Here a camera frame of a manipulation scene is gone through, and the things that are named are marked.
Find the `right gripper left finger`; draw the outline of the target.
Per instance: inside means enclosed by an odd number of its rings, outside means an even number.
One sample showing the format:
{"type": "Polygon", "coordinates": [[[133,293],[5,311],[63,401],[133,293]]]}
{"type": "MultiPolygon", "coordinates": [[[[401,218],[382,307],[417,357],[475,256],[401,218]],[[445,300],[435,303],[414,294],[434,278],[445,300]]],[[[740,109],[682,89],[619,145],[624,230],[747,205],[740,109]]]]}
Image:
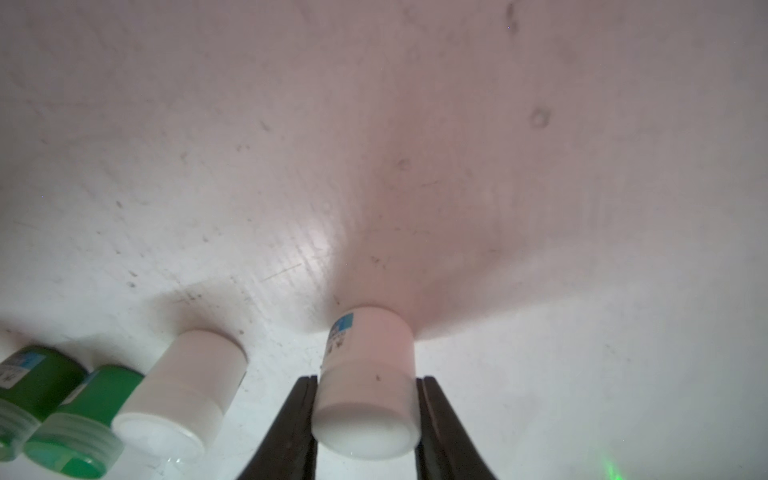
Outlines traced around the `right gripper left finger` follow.
{"type": "Polygon", "coordinates": [[[311,431],[316,376],[296,380],[238,480],[313,480],[317,441],[311,431]]]}

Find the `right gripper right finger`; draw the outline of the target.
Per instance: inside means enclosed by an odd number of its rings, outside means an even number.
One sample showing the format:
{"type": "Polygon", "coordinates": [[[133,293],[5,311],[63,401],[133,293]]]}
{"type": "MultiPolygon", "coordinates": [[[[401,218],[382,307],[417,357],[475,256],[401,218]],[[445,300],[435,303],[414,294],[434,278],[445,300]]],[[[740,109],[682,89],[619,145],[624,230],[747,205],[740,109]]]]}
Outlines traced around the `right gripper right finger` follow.
{"type": "Polygon", "coordinates": [[[435,377],[416,380],[421,440],[415,449],[419,480],[496,480],[435,377]]]}

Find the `white paint can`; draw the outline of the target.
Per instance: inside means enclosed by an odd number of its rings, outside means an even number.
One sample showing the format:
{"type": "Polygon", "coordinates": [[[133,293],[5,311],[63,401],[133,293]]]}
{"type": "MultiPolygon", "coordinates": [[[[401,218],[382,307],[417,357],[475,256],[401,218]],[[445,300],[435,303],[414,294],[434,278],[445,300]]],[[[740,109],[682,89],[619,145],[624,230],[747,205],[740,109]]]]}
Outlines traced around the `white paint can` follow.
{"type": "Polygon", "coordinates": [[[192,461],[212,447],[247,369],[244,351],[207,330],[179,335],[111,421],[125,444],[192,461]]]}
{"type": "Polygon", "coordinates": [[[333,323],[311,430],[319,444],[353,459],[390,460],[415,449],[421,438],[415,339],[401,316],[362,306],[333,323]]]}

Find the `green paint can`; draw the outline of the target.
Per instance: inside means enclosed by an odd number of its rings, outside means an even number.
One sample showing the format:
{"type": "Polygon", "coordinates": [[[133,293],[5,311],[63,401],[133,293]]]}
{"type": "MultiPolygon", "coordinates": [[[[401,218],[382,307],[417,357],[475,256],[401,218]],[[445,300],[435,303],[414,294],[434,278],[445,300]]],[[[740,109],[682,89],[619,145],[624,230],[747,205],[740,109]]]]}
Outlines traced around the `green paint can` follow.
{"type": "Polygon", "coordinates": [[[74,479],[101,479],[124,450],[111,424],[144,376],[118,365],[90,373],[23,445],[33,463],[74,479]]]}
{"type": "Polygon", "coordinates": [[[1,460],[23,445],[86,378],[79,362],[58,350],[26,346],[1,362],[1,460]]]}

